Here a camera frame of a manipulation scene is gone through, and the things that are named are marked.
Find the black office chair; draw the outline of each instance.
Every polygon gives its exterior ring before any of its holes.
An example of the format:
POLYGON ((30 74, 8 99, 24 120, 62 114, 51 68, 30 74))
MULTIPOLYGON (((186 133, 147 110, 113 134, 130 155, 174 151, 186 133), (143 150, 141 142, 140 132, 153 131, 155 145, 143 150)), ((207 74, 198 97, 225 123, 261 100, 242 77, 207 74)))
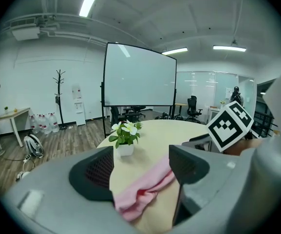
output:
POLYGON ((139 113, 128 113, 124 114, 123 117, 120 117, 119 110, 117 107, 111 107, 110 111, 112 114, 111 126, 113 126, 114 124, 118 124, 120 121, 126 121, 127 119, 130 122, 136 122, 137 117, 140 115, 139 113))
POLYGON ((187 114, 189 117, 186 119, 186 121, 195 122, 201 124, 199 120, 197 120, 195 117, 201 115, 201 111, 203 109, 199 109, 199 112, 196 112, 196 105, 197 105, 197 97, 196 96, 191 96, 191 98, 188 99, 188 110, 187 114))
POLYGON ((145 109, 146 106, 131 106, 130 108, 124 108, 124 111, 126 114, 129 113, 130 110, 134 111, 134 113, 138 113, 139 115, 142 115, 144 118, 146 118, 146 115, 142 114, 140 111, 145 109))

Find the whiteboard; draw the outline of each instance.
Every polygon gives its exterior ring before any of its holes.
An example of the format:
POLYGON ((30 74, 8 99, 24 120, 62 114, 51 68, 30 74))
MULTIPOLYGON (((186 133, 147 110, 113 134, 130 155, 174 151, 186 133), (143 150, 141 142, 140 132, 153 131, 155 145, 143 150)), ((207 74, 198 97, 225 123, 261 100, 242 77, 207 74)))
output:
POLYGON ((103 81, 105 106, 171 106, 176 59, 148 49, 108 43, 103 81))

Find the potted plant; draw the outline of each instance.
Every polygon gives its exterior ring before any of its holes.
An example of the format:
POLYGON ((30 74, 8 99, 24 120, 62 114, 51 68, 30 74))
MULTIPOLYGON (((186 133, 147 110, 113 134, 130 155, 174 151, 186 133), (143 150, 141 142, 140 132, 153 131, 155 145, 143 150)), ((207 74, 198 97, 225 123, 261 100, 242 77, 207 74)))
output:
POLYGON ((225 103, 226 103, 226 102, 225 102, 224 100, 221 100, 221 101, 220 101, 220 104, 221 104, 221 105, 220 105, 220 109, 223 108, 223 106, 225 105, 225 103))
POLYGON ((116 131, 117 136, 110 136, 109 141, 115 143, 115 148, 120 156, 129 156, 134 152, 134 140, 140 138, 138 131, 142 128, 141 122, 132 123, 128 120, 119 122, 112 126, 112 131, 116 131))

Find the glass wall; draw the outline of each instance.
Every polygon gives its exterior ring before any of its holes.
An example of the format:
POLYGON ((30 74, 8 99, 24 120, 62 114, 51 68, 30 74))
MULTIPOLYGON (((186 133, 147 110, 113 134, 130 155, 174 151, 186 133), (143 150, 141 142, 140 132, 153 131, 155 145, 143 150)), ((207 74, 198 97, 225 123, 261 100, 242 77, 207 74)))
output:
POLYGON ((215 95, 215 73, 214 72, 193 72, 192 95, 197 97, 197 112, 199 109, 202 115, 198 120, 205 122, 209 106, 213 105, 215 95))
MULTIPOLYGON (((194 95, 197 97, 196 109, 203 109, 202 115, 197 117, 201 122, 206 122, 209 107, 220 108, 220 101, 226 104, 235 86, 239 86, 239 77, 235 74, 220 73, 213 71, 177 72, 176 78, 176 102, 187 104, 187 99, 194 95)), ((245 109, 252 114, 254 108, 254 79, 241 77, 240 93, 244 98, 245 109)), ((183 106, 181 115, 186 118, 188 106, 183 106)), ((154 107, 158 112, 169 112, 169 107, 154 107)), ((176 106, 175 115, 178 114, 179 106, 176 106)))
POLYGON ((216 73, 214 106, 220 107, 220 101, 229 103, 229 99, 235 86, 239 86, 238 76, 234 74, 216 73))

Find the wooden floor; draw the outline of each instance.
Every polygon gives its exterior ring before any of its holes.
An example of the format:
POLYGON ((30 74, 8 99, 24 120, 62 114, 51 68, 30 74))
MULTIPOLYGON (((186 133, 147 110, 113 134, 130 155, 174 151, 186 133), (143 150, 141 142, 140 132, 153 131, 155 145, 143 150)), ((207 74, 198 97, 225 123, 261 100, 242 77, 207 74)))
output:
MULTIPOLYGON (((154 119, 157 115, 153 111, 144 111, 146 118, 141 120, 154 119)), ((86 125, 76 126, 73 128, 50 133, 44 135, 36 134, 44 147, 43 158, 33 158, 35 166, 38 166, 55 158, 65 157, 73 154, 78 154, 83 151, 91 150, 97 147, 103 140, 102 120, 88 121, 86 125)), ((110 121, 106 120, 106 131, 109 133, 110 121)), ((26 133, 20 134, 21 140, 26 136, 26 133)), ((19 147, 17 139, 14 135, 3 136, 0 138, 2 148, 6 151, 0 157, 0 196, 3 195, 15 182, 19 172, 22 171, 23 161, 10 161, 5 159, 21 160, 27 156, 25 147, 19 147)), ((25 165, 25 171, 33 168, 33 162, 28 161, 25 165)))

